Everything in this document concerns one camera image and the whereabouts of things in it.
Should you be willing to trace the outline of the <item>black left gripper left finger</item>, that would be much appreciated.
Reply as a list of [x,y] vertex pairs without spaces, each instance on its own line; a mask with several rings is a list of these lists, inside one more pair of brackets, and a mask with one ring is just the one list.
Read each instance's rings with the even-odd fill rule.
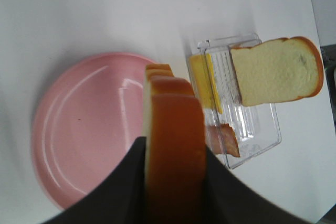
[[45,223],[145,223],[146,138],[135,139],[113,172],[91,193]]

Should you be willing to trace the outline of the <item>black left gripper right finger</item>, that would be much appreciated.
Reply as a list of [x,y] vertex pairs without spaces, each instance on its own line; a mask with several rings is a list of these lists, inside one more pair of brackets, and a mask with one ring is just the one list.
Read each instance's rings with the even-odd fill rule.
[[324,217],[326,191],[317,165],[278,147],[235,170],[206,149],[205,194],[211,223],[315,223]]

